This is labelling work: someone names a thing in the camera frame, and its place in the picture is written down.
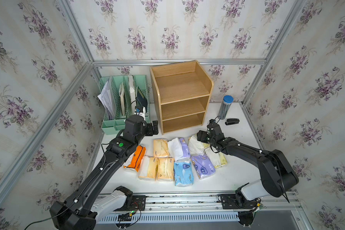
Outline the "yellow tissue pack bottom shelf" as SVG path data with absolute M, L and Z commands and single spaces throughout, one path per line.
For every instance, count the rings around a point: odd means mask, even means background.
M 154 139 L 153 140 L 153 156 L 156 158 L 168 158 L 170 156 L 168 150 L 168 140 Z

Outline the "white tissue pack shelf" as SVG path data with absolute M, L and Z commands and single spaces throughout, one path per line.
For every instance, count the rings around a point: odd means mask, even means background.
M 215 153 L 213 150 L 206 148 L 205 153 L 207 154 L 215 169 L 224 167 L 228 164 L 224 154 L 221 152 Z
M 196 134 L 189 138 L 188 149 L 191 155 L 203 155 L 208 147 L 209 144 L 198 141 Z

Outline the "white-blue tissue pack bottom shelf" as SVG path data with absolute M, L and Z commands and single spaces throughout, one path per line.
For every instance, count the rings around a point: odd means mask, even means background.
M 175 138 L 168 141 L 167 144 L 169 153 L 176 162 L 188 161 L 190 159 L 189 148 L 184 138 Z

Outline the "purple tissue pack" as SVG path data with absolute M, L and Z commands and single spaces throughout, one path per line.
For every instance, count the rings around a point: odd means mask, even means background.
M 191 161 L 200 180 L 210 177 L 216 172 L 206 153 L 191 156 Z

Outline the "orange tissue pack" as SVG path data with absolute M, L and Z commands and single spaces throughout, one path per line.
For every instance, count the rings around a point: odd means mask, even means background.
M 146 147 L 144 146 L 137 146 L 134 153 L 132 153 L 127 161 L 123 164 L 123 168 L 127 171 L 136 172 L 140 171 L 141 163 L 143 157 L 146 153 Z

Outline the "light blue tissue pack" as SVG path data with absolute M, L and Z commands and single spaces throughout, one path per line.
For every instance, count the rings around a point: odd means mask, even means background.
M 191 186 L 194 183 L 194 176 L 192 172 L 192 164 L 190 161 L 175 162 L 174 170 L 174 184 L 177 187 Z

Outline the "white tissue pack bottom shelf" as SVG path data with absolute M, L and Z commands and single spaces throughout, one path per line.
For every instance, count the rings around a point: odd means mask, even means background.
M 191 155 L 203 155 L 208 147 L 209 144 L 198 141 L 196 134 L 189 138 L 188 149 Z

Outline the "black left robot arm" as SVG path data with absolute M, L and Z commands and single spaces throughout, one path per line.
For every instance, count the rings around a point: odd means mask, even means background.
M 125 128 L 112 139 L 103 157 L 79 188 L 65 201 L 50 208 L 50 219 L 58 230 L 92 230 L 110 212 L 124 206 L 132 192 L 123 186 L 102 199 L 99 194 L 115 172 L 135 153 L 145 136 L 159 133 L 158 121 L 147 123 L 140 115 L 125 121 Z

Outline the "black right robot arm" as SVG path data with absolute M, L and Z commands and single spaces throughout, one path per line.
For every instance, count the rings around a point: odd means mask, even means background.
M 299 183 L 297 174 L 283 152 L 277 149 L 258 149 L 232 137 L 225 137 L 214 119 L 209 121 L 206 131 L 197 133 L 197 140 L 209 144 L 218 152 L 237 157 L 258 168 L 260 179 L 235 191 L 234 200 L 241 207 L 263 196 L 286 196 L 286 192 Z

